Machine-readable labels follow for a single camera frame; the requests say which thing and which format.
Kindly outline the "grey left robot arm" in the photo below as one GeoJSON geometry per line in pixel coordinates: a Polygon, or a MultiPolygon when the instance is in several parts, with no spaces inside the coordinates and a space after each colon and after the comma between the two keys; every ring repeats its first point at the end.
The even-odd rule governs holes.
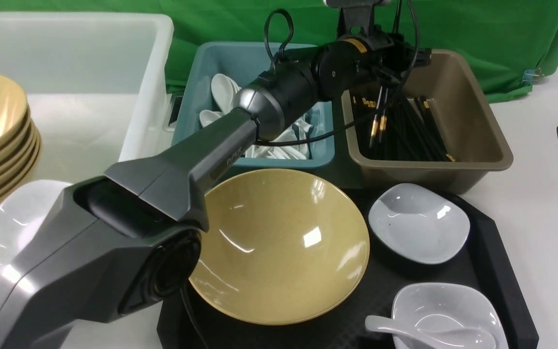
{"type": "Polygon", "coordinates": [[[115,322],[179,291],[210,228],[204,195],[246,149],[270,144],[317,102],[366,79],[400,91],[432,55],[419,34],[409,44],[383,32],[265,49],[270,68],[219,121],[62,190],[0,274],[0,349],[59,349],[80,320],[115,322]]]}

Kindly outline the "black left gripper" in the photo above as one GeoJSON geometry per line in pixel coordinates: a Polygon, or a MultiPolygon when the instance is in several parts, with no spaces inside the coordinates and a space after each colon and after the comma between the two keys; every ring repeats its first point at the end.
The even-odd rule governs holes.
{"type": "Polygon", "coordinates": [[[431,63],[432,49],[412,46],[403,34],[389,36],[392,46],[374,54],[374,60],[368,66],[368,77],[385,88],[396,88],[412,69],[431,63]]]}

